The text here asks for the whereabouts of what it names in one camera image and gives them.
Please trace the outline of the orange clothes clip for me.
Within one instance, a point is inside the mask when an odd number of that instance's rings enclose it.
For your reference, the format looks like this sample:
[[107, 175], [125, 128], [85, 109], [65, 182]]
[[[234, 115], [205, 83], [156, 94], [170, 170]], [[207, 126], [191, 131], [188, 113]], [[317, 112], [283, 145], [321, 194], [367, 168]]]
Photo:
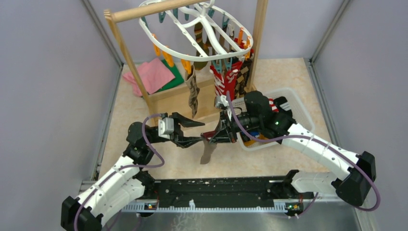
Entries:
[[155, 52], [156, 56], [160, 57], [161, 56], [161, 49], [155, 43], [153, 43], [153, 47], [154, 47], [154, 52]]
[[238, 33], [238, 38], [237, 38], [237, 44], [239, 46], [243, 46], [244, 45], [244, 39], [243, 39], [243, 33], [244, 33], [244, 29], [243, 27], [240, 28], [240, 31]]
[[174, 61], [173, 61], [173, 57], [168, 54], [167, 52], [165, 52], [164, 50], [162, 50], [162, 55], [166, 61], [166, 63], [168, 64], [169, 67], [174, 67]]

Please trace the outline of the red white striped sock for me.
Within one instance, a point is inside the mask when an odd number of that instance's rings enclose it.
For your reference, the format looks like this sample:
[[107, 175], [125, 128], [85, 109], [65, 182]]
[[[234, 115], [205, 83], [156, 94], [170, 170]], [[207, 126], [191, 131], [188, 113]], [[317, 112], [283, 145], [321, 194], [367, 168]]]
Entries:
[[221, 73], [219, 73], [216, 68], [211, 65], [210, 66], [210, 73], [214, 76], [214, 86], [215, 86], [215, 93], [217, 96], [225, 95], [226, 96], [226, 87], [224, 82], [224, 77]]

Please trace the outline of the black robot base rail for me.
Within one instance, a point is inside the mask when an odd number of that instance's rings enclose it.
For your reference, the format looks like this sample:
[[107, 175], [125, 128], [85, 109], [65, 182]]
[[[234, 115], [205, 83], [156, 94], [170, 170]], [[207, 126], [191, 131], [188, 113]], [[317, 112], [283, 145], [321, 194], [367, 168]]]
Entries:
[[150, 181], [144, 196], [124, 212], [153, 213], [283, 213], [294, 217], [315, 197], [299, 193], [288, 176], [201, 178]]

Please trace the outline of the brown argyle sock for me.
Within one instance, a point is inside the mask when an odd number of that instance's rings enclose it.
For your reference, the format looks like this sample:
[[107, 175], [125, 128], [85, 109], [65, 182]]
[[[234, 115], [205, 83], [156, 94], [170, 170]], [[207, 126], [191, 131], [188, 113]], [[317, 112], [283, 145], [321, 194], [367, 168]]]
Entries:
[[250, 58], [245, 60], [237, 74], [236, 86], [234, 90], [235, 98], [243, 97], [248, 91], [248, 81], [251, 74], [251, 66], [253, 63], [254, 55], [251, 54]]

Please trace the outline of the olive striped hanging sock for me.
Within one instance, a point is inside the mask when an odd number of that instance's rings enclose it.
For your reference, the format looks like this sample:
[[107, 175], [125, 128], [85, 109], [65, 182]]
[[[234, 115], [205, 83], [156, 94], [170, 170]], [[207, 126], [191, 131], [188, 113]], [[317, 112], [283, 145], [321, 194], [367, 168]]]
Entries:
[[[197, 23], [194, 26], [194, 35], [195, 35], [195, 40], [197, 45], [208, 55], [209, 54], [209, 48], [208, 46], [203, 42], [203, 25], [201, 23]], [[208, 61], [204, 62], [197, 62], [194, 61], [193, 65], [195, 70], [199, 71], [205, 68], [208, 64]]]

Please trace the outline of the pink cloth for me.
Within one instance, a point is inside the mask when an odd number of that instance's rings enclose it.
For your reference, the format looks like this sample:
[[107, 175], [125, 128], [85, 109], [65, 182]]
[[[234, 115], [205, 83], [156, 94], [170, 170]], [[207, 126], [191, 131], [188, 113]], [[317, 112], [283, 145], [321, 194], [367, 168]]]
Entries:
[[[157, 92], [174, 78], [174, 75], [159, 58], [155, 58], [150, 62], [143, 62], [137, 66], [137, 71], [149, 94]], [[122, 77], [132, 86], [133, 94], [137, 97], [142, 97], [140, 87], [138, 87], [132, 72], [126, 72]]]

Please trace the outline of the black sock in basket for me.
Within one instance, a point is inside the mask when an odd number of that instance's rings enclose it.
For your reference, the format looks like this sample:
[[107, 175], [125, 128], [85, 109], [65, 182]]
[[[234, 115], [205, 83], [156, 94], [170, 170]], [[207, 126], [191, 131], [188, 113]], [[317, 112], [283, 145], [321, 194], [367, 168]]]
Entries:
[[274, 104], [278, 108], [279, 112], [283, 112], [283, 111], [289, 112], [289, 111], [291, 111], [290, 104], [289, 104], [288, 100], [286, 99], [286, 97], [284, 97], [284, 96], [280, 96], [280, 97], [274, 99]]

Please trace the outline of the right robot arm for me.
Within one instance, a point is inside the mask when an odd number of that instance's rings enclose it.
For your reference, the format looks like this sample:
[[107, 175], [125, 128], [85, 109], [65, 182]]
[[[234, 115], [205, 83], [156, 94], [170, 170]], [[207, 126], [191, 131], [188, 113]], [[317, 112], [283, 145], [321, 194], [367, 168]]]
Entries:
[[268, 98], [259, 91], [245, 95], [245, 108], [235, 111], [228, 95], [215, 98], [215, 107], [220, 109], [217, 128], [209, 134], [210, 143], [233, 143], [238, 133], [244, 133], [257, 142], [276, 142], [298, 150], [327, 168], [327, 172], [305, 172], [292, 170], [282, 192], [288, 198], [300, 193], [335, 194], [346, 203], [363, 210], [370, 191], [374, 191], [376, 203], [381, 195], [375, 185], [376, 160], [367, 151], [357, 154], [326, 141], [307, 130], [293, 118], [291, 107], [285, 97]]

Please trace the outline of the taupe sock maroon striped cuff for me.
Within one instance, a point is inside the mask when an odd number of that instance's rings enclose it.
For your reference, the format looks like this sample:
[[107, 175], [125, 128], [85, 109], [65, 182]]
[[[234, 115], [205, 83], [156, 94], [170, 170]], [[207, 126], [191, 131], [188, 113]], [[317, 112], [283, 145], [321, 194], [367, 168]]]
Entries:
[[211, 155], [214, 150], [217, 148], [217, 143], [211, 143], [210, 140], [215, 135], [215, 131], [202, 133], [203, 143], [204, 143], [204, 152], [200, 160], [201, 165], [208, 164], [211, 160]]

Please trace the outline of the green cloth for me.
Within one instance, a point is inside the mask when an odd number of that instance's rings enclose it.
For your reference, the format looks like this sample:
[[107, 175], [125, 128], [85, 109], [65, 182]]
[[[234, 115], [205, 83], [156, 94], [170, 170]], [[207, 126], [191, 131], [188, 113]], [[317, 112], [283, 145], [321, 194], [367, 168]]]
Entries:
[[176, 65], [170, 67], [165, 59], [162, 59], [161, 62], [170, 70], [170, 72], [174, 75], [174, 78], [170, 82], [166, 83], [161, 89], [159, 89], [158, 92], [175, 88], [184, 83], [184, 78], [182, 77]]

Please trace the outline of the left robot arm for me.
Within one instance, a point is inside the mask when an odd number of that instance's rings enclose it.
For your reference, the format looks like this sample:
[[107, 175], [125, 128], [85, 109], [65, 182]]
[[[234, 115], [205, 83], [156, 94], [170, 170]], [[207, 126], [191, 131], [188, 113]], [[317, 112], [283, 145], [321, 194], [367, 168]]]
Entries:
[[101, 231], [131, 201], [152, 197], [154, 179], [148, 169], [165, 164], [153, 144], [170, 141], [188, 148], [202, 137], [185, 137], [182, 128], [200, 126], [204, 123], [179, 113], [153, 114], [132, 123], [127, 130], [128, 146], [113, 166], [87, 190], [63, 201], [61, 227], [66, 231]]

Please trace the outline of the teal clothes clip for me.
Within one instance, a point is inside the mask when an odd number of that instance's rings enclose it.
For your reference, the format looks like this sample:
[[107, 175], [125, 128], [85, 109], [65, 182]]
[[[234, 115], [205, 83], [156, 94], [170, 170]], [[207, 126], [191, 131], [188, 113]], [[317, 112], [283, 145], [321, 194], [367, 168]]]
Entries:
[[217, 59], [212, 61], [212, 66], [216, 70], [217, 73], [222, 73], [222, 59]]
[[224, 64], [225, 64], [225, 69], [227, 71], [231, 70], [233, 58], [232, 57], [226, 58], [226, 59], [223, 59], [223, 61], [224, 61]]

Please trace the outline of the white plastic laundry basket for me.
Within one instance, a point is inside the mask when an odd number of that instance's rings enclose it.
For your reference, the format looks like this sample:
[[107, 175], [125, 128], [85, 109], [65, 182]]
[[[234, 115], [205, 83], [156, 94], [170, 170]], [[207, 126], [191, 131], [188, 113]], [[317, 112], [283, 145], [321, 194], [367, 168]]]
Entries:
[[[291, 109], [293, 118], [300, 123], [305, 129], [309, 130], [310, 132], [314, 133], [315, 124], [312, 121], [309, 111], [301, 101], [298, 94], [294, 91], [294, 89], [285, 87], [279, 88], [276, 90], [271, 90], [269, 92], [263, 93], [264, 96], [268, 97], [269, 99], [276, 99], [278, 97], [285, 97], [287, 100], [286, 106], [284, 109]], [[245, 144], [244, 142], [244, 134], [238, 133], [237, 134], [237, 143], [246, 151], [255, 151], [260, 150], [263, 148], [267, 148], [270, 146], [277, 145], [277, 142], [257, 142], [257, 141], [249, 141], [249, 145]]]

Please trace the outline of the white round clip hanger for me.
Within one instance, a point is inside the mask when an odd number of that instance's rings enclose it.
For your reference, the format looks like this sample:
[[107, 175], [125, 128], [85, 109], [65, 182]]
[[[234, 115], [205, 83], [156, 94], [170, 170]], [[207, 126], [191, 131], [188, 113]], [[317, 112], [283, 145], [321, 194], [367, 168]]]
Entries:
[[[173, 58], [183, 62], [238, 59], [250, 57], [254, 40], [249, 30], [232, 14], [214, 5], [214, 1], [170, 3], [168, 0], [145, 0], [139, 8], [144, 14], [139, 17], [139, 24], [153, 44], [157, 56], [162, 56], [168, 63]], [[176, 37], [190, 46], [183, 51], [171, 48], [163, 37], [156, 35], [157, 29], [151, 29], [147, 22], [149, 15], [156, 14], [160, 23], [168, 25], [179, 33]]]

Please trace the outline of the beige argyle sock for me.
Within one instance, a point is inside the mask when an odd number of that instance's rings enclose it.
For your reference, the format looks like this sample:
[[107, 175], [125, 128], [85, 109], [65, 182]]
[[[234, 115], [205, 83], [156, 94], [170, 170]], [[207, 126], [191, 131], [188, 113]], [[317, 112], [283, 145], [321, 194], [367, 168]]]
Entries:
[[197, 85], [194, 65], [192, 65], [191, 67], [192, 67], [192, 73], [190, 75], [186, 73], [185, 83], [190, 92], [189, 99], [188, 99], [188, 105], [191, 108], [191, 116], [192, 118], [194, 118], [198, 111], [198, 94], [200, 92], [200, 88]]

